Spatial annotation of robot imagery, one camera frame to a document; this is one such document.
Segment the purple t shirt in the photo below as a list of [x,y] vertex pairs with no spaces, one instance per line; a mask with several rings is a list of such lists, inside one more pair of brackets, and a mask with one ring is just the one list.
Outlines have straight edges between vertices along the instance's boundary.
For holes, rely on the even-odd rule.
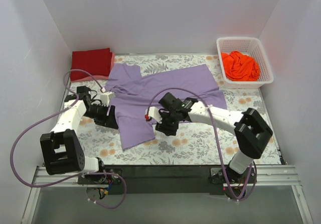
[[115,107],[123,150],[155,138],[155,122],[146,121],[144,116],[149,105],[161,107],[159,100],[166,92],[180,100],[198,95],[207,104],[227,107],[223,92],[205,64],[147,76],[141,75],[138,65],[115,64],[105,89],[115,94],[110,104]]

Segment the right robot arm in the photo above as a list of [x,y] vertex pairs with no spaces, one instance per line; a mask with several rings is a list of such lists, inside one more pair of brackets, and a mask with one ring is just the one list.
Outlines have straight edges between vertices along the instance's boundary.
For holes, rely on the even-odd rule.
[[239,150],[228,166],[222,169],[229,181],[235,183],[245,177],[253,160],[261,158],[273,135],[270,126],[253,108],[231,111],[205,105],[195,98],[180,100],[169,92],[160,99],[159,104],[161,108],[150,107],[145,118],[154,119],[155,129],[166,136],[176,135],[180,122],[191,122],[215,126],[236,137]]

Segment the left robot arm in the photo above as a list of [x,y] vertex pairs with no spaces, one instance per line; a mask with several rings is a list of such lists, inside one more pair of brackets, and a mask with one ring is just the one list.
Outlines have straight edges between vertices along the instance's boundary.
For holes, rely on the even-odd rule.
[[106,180],[107,172],[99,157],[84,154],[77,130],[83,117],[90,118],[98,126],[118,129],[115,119],[115,106],[110,104],[115,97],[113,92],[100,95],[98,104],[91,98],[91,90],[86,86],[77,88],[75,94],[66,96],[64,112],[54,128],[42,134],[40,144],[44,164],[49,175],[65,173],[89,173],[94,183]]

